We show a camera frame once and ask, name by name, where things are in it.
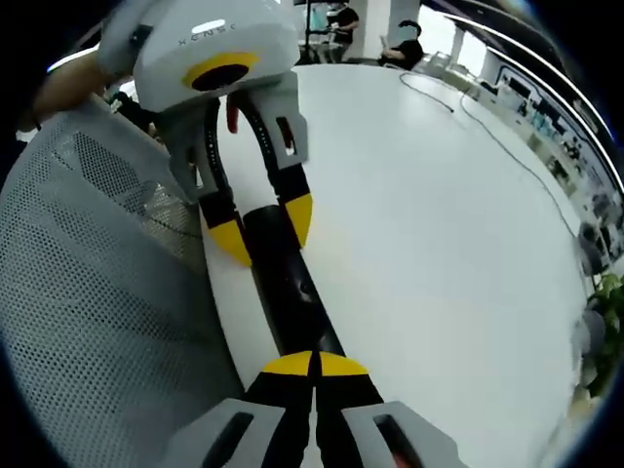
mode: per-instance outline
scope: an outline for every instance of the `white tabletop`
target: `white tabletop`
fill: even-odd
[[[356,65],[297,70],[315,199],[304,256],[350,357],[386,401],[452,436],[473,468],[533,466],[574,384],[585,301],[572,239],[540,184],[469,119],[460,93]],[[522,140],[466,99],[534,168],[572,229],[566,195]],[[274,201],[247,125],[221,125],[242,213]],[[277,357],[248,269],[205,241],[214,295],[246,384]]]

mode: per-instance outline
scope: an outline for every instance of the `window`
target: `window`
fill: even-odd
[[[466,32],[457,63],[464,65],[473,75],[480,76],[486,61],[487,52],[488,49],[483,42],[471,33]]]
[[[440,13],[424,6],[420,7],[418,24],[422,26],[422,34],[418,40],[425,54],[434,55],[436,52],[442,52],[449,56],[455,37],[455,24]]]

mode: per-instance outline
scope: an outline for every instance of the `black cable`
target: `black cable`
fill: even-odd
[[[446,104],[445,102],[442,102],[441,100],[439,100],[437,97],[433,97],[427,93],[425,93],[424,91],[420,91],[417,88],[415,88],[414,86],[412,86],[410,83],[408,83],[407,81],[405,81],[405,77],[408,75],[414,75],[414,73],[411,73],[409,71],[406,71],[405,73],[402,73],[401,76],[399,76],[399,79],[401,80],[401,83],[403,83],[405,86],[407,86],[408,88],[410,88],[413,91],[416,91],[417,93],[421,93],[424,96],[427,96],[428,98],[434,100],[435,102],[437,102],[438,104],[443,105],[446,109],[448,109],[448,111],[453,114],[455,112],[455,109],[453,109],[452,107],[450,107],[448,104]]]
[[[561,217],[562,221],[564,222],[565,227],[567,228],[567,231],[570,233],[570,235],[574,239],[576,239],[576,233],[574,233],[572,228],[569,227],[569,224],[567,223],[566,216],[564,215],[564,212],[563,212],[562,208],[559,206],[559,203],[557,203],[557,199],[555,198],[555,195],[553,195],[553,193],[549,190],[548,185],[546,185],[546,182],[544,182],[544,180],[542,180],[542,178],[533,169],[531,169],[529,166],[527,166],[525,163],[523,163],[509,149],[507,149],[507,147],[496,136],[494,136],[494,134],[486,126],[486,124],[484,124],[480,119],[478,119],[473,114],[468,112],[468,110],[466,109],[466,106],[464,105],[464,99],[465,98],[466,98],[466,92],[464,92],[462,97],[460,98],[459,105],[461,105],[461,108],[466,113],[466,115],[468,117],[470,117],[471,119],[473,119],[474,121],[476,121],[479,125],[481,125],[483,127],[483,129],[487,132],[487,134],[494,141],[496,141],[496,143],[498,143],[498,146],[500,146],[503,149],[503,151],[505,151],[514,161],[516,161],[524,170],[526,170],[529,174],[531,174],[539,182],[539,184],[546,191],[546,193],[548,193],[548,196],[550,197],[550,199],[555,204],[555,207],[557,207],[557,211],[559,212],[559,216]]]
[[[190,232],[186,232],[186,231],[182,231],[180,229],[177,229],[173,226],[170,226],[169,224],[167,224],[166,222],[161,221],[160,219],[156,219],[155,217],[151,217],[151,216],[145,216],[146,219],[149,219],[150,221],[154,221],[156,224],[159,224],[161,226],[163,226],[166,229],[169,229],[170,231],[174,232],[175,234],[179,234],[180,236],[184,236],[184,237],[189,237],[191,239],[199,239],[200,241],[202,240],[202,236],[198,235],[198,234],[191,234]]]
[[[484,130],[487,132],[487,134],[494,140],[496,141],[496,143],[498,143],[498,145],[509,155],[511,156],[511,158],[518,163],[524,170],[526,170],[529,174],[531,174],[534,178],[537,179],[537,181],[540,183],[540,185],[542,186],[542,188],[546,191],[546,193],[548,194],[548,196],[550,197],[550,199],[552,200],[552,202],[555,204],[555,207],[557,208],[557,212],[559,213],[559,216],[562,220],[562,222],[565,224],[565,228],[567,229],[567,232],[569,232],[569,234],[572,236],[572,239],[574,240],[574,242],[577,242],[577,235],[574,233],[574,231],[572,230],[571,227],[569,227],[569,224],[567,223],[566,217],[564,215],[564,212],[562,210],[562,208],[559,206],[559,203],[557,203],[557,199],[555,198],[555,195],[553,195],[553,193],[549,190],[548,186],[546,185],[546,182],[544,182],[544,180],[542,180],[542,178],[537,175],[537,173],[531,169],[529,166],[527,166],[525,163],[523,163],[520,159],[518,159],[511,151],[509,151],[509,149],[507,149],[507,147],[496,137],[494,136],[494,134],[489,130],[489,128],[486,126],[486,124],[484,124],[480,119],[478,119],[477,117],[475,117],[473,114],[471,114],[470,112],[468,112],[468,110],[466,109],[465,105],[464,105],[464,99],[466,98],[466,93],[468,90],[466,90],[462,97],[459,99],[459,105],[461,105],[461,108],[463,109],[463,111],[466,113],[466,115],[468,117],[470,117],[471,119],[477,121],[477,123],[479,123],[479,125],[481,125]],[[574,254],[577,258],[577,260],[580,261],[580,258],[578,257],[578,252],[576,249],[574,249]],[[580,268],[577,268],[579,277],[581,279],[581,284],[583,285],[583,292],[585,293],[586,296],[589,297],[589,295],[587,294],[587,290],[586,290],[586,285],[585,285],[585,276],[584,273],[581,271]],[[592,284],[594,285],[594,292],[596,291],[596,285],[594,284],[594,277],[591,277],[592,279]]]

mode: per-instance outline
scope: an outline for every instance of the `green leaves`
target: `green leaves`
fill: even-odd
[[[624,277],[604,275],[594,295],[604,317],[604,345],[595,357],[598,376],[588,386],[592,396],[600,395],[608,386],[624,357]]]

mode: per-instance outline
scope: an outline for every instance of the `black cylindrical object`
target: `black cylindrical object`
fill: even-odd
[[[280,353],[319,349],[344,355],[286,210],[264,207],[243,222],[258,292]]]

